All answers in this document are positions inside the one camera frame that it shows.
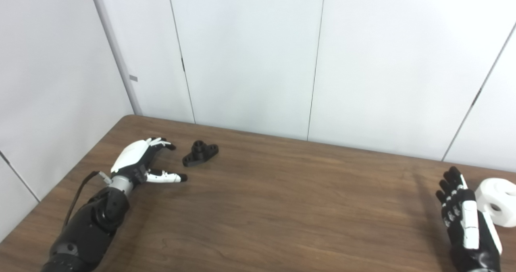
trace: white wall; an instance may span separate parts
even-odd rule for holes
[[[445,161],[516,172],[516,34],[512,34]]]
[[[0,242],[37,204],[35,197],[24,186],[7,162],[0,158]]]
[[[516,22],[516,0],[105,1],[128,68],[168,58],[137,99],[182,98],[144,114],[434,160]]]
[[[0,150],[42,199],[131,105],[93,0],[0,0],[0,21]]]
[[[196,122],[306,139],[323,0],[172,0]]]
[[[98,1],[135,108],[144,116],[193,123],[170,0]]]
[[[516,0],[325,0],[308,139],[441,160]]]

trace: black cable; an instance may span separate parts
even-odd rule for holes
[[[98,175],[98,173],[100,173],[100,171],[92,171],[87,177],[85,177],[83,179],[83,182],[79,186],[79,189],[77,190],[77,193],[75,194],[75,197],[72,200],[72,204],[70,205],[70,208],[68,209],[68,213],[66,214],[66,217],[64,218],[65,221],[63,223],[63,228],[61,229],[61,231],[64,230],[66,225],[68,224],[68,220],[70,220],[70,215],[72,215],[73,208],[74,208],[77,200],[79,199],[79,195],[81,195],[81,191],[83,191],[83,187],[88,183],[88,181],[90,181],[90,179],[94,178],[95,175]]]

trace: robotic arm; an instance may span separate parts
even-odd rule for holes
[[[185,182],[188,179],[185,174],[150,168],[156,153],[163,148],[174,150],[175,146],[165,138],[149,138],[133,142],[122,151],[111,168],[111,178],[105,178],[108,186],[82,206],[70,222],[65,221],[41,272],[93,271],[121,226],[129,210],[127,199],[137,185]],[[93,172],[88,178],[99,173],[102,174]]]
[[[435,194],[451,242],[450,256],[459,272],[501,272],[501,242],[491,217],[477,210],[475,193],[455,167],[439,182]]]

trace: wood grain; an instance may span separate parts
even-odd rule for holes
[[[455,271],[433,195],[446,162],[140,116],[118,122],[0,244],[0,270],[39,271],[83,177],[109,171],[129,143],[159,136],[177,150],[162,151],[154,167],[189,181],[137,187],[98,272]],[[183,167],[198,139],[220,153]],[[458,167],[472,187],[515,180]],[[79,203],[102,185],[93,179]],[[514,271],[516,230],[498,231],[503,270]]]

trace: white spool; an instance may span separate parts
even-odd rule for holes
[[[516,226],[516,184],[505,179],[486,179],[477,191],[479,211],[491,216],[498,226]]]

